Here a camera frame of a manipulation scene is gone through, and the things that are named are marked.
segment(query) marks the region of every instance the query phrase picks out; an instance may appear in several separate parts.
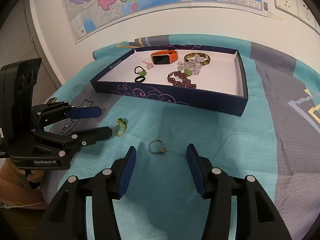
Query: blue gripper pad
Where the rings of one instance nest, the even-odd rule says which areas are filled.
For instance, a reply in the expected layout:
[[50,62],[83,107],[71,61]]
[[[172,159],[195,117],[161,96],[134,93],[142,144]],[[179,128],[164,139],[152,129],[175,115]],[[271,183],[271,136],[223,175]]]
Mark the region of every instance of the blue gripper pad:
[[201,195],[201,197],[203,197],[205,194],[204,176],[200,169],[197,157],[199,157],[199,155],[195,147],[193,144],[189,144],[187,147],[187,161],[191,170],[193,181],[196,185],[197,192]]
[[124,160],[126,160],[126,163],[124,165],[122,173],[119,175],[119,199],[127,192],[133,169],[136,164],[137,152],[133,146],[129,148]]
[[101,115],[101,109],[99,107],[81,107],[71,108],[66,112],[66,117],[72,120],[85,119],[85,118],[96,118]]

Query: white cable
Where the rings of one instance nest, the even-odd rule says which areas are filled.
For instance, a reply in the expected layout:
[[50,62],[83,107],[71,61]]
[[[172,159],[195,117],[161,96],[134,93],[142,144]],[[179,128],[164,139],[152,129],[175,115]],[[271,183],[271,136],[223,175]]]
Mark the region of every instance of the white cable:
[[34,203],[34,204],[29,204],[29,205],[22,205],[22,206],[7,206],[7,205],[1,205],[0,208],[5,208],[5,209],[11,209],[11,208],[17,208],[17,207],[29,207],[29,206],[34,206],[34,205],[38,205],[38,204],[42,204],[42,203],[45,203],[45,202],[38,202],[38,203]]

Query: gray cabinet door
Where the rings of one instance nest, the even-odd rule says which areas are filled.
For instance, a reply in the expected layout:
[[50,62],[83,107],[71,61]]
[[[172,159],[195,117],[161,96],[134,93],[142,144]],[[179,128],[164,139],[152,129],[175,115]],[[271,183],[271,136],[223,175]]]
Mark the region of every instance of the gray cabinet door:
[[[0,68],[13,62],[38,57],[28,30],[23,0],[20,0],[0,30]],[[56,90],[46,69],[41,65],[32,104],[44,103]]]

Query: green gemstone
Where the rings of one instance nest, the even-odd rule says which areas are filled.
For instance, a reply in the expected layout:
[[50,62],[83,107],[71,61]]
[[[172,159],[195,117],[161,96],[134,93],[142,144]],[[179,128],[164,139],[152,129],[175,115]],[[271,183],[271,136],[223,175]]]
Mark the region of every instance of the green gemstone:
[[189,68],[185,68],[185,69],[184,69],[184,73],[187,75],[187,77],[189,77],[189,76],[192,75],[192,70],[189,69]]
[[124,119],[122,119],[122,118],[118,118],[117,120],[118,120],[119,122],[121,122],[121,123],[127,124],[127,122],[126,122]]
[[139,76],[145,76],[147,72],[145,70],[139,72]]

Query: power socket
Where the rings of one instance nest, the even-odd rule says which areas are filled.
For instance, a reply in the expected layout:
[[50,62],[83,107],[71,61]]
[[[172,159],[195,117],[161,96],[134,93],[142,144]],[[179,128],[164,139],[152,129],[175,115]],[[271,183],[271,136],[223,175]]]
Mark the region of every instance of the power socket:
[[297,0],[275,0],[276,8],[296,18],[299,17]]
[[316,29],[316,19],[310,12],[308,6],[303,0],[297,0],[299,20],[310,26],[312,29]]
[[320,34],[320,26],[319,26],[319,23],[316,21],[316,32],[318,34]]

